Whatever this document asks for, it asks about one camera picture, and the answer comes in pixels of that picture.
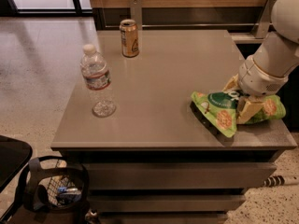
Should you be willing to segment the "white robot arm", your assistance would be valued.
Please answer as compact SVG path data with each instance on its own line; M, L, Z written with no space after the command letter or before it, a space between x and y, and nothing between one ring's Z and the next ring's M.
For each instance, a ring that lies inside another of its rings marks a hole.
M299 0L277 0L271 11L275 32L239 67L223 91L242 91L236 122L245 124L263 107L265 97L276 94L299 64Z

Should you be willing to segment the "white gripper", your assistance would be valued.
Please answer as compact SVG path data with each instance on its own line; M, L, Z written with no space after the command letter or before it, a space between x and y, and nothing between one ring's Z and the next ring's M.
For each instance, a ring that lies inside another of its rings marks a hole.
M276 94L287 81L287 77L273 77L265 73L250 55L239 67L238 75L231 77L222 89L228 91L240 87L245 94L253 95L239 99L236 123L245 124L263 108L264 98L256 96Z

